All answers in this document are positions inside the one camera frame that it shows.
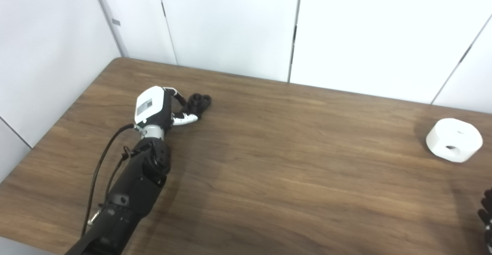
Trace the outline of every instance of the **white plastic casing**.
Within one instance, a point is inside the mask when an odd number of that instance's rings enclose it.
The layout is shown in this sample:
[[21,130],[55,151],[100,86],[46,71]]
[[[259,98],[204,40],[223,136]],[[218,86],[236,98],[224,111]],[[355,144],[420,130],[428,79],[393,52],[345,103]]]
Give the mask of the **white plastic casing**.
[[145,90],[137,97],[135,106],[135,123],[145,123],[146,120],[159,113],[164,103],[165,91],[162,87],[154,86]]

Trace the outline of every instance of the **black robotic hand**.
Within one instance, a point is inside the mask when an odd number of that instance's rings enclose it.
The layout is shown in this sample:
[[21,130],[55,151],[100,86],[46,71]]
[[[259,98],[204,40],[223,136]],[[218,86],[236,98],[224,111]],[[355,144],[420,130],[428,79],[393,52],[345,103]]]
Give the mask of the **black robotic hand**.
[[486,190],[485,197],[482,198],[483,209],[478,210],[478,216],[485,224],[485,243],[489,248],[489,252],[492,253],[492,190]]

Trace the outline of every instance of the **white cylindrical object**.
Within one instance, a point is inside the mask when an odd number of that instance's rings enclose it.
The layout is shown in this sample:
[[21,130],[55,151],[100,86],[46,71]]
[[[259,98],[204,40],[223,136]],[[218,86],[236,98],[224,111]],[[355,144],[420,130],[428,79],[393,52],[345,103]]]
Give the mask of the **white cylindrical object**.
[[483,139],[473,125],[455,118],[443,118],[436,122],[426,142],[434,155],[462,163],[482,147]]

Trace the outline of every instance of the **panel seam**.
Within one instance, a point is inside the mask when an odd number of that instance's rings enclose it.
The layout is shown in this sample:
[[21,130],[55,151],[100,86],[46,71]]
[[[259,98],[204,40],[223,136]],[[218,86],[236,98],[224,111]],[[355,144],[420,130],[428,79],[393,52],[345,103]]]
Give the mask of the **panel seam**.
[[176,55],[176,49],[174,48],[173,37],[171,36],[171,29],[169,28],[169,22],[167,21],[167,15],[164,9],[164,1],[160,0],[160,4],[162,5],[162,13],[164,14],[164,19],[166,20],[167,33],[169,33],[169,40],[171,41],[171,47],[173,48],[174,60],[176,60],[176,65],[179,66],[178,56]]
[[296,45],[296,36],[297,36],[297,21],[299,20],[299,8],[301,6],[301,0],[297,0],[296,7],[296,17],[294,20],[294,31],[292,35],[292,47],[290,49],[290,64],[289,64],[289,73],[287,76],[287,83],[290,83],[290,74],[292,73],[292,62],[294,61],[294,48]]
[[480,29],[480,31],[478,31],[478,34],[475,37],[475,39],[473,39],[473,41],[471,42],[470,46],[466,49],[466,51],[464,52],[463,56],[461,57],[460,61],[456,64],[456,66],[453,69],[453,71],[449,74],[448,78],[446,78],[446,80],[444,81],[444,84],[442,84],[441,88],[439,89],[439,91],[437,92],[437,94],[434,96],[434,98],[430,102],[431,105],[433,105],[435,103],[435,101],[438,98],[439,94],[441,94],[442,90],[444,90],[444,87],[446,87],[446,84],[448,84],[449,80],[451,79],[451,77],[453,76],[453,74],[455,73],[455,71],[457,70],[457,68],[462,64],[462,62],[465,59],[465,57],[469,54],[470,50],[473,48],[473,45],[477,41],[477,39],[480,36],[480,34],[482,34],[483,30],[485,29],[485,27],[487,26],[487,24],[490,22],[490,19],[491,18],[492,18],[492,15],[489,16],[489,18],[487,19],[487,21],[485,22],[485,24],[482,26],[482,29]]
[[25,140],[23,137],[21,137],[21,136],[18,134],[18,132],[17,132],[17,131],[15,131],[15,130],[14,130],[14,128],[13,128],[12,126],[10,126],[10,125],[9,125],[9,124],[5,121],[5,119],[4,119],[4,118],[2,118],[2,116],[1,116],[1,115],[0,115],[0,120],[1,120],[3,123],[5,123],[5,125],[7,125],[7,127],[8,127],[10,130],[12,130],[12,132],[14,132],[14,134],[15,134],[17,137],[19,137],[19,139],[21,139],[21,141],[22,141],[23,143],[25,143],[25,144],[29,147],[29,149],[32,149],[32,146],[30,146],[30,144],[29,144],[29,143],[27,143],[27,142],[26,142],[26,140]]

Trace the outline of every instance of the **black fingertip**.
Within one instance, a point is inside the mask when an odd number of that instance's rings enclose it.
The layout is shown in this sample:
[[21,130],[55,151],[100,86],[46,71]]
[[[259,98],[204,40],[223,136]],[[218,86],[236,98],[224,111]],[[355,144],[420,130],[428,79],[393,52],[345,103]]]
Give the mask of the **black fingertip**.
[[490,225],[490,216],[484,209],[478,210],[478,216],[485,225]]

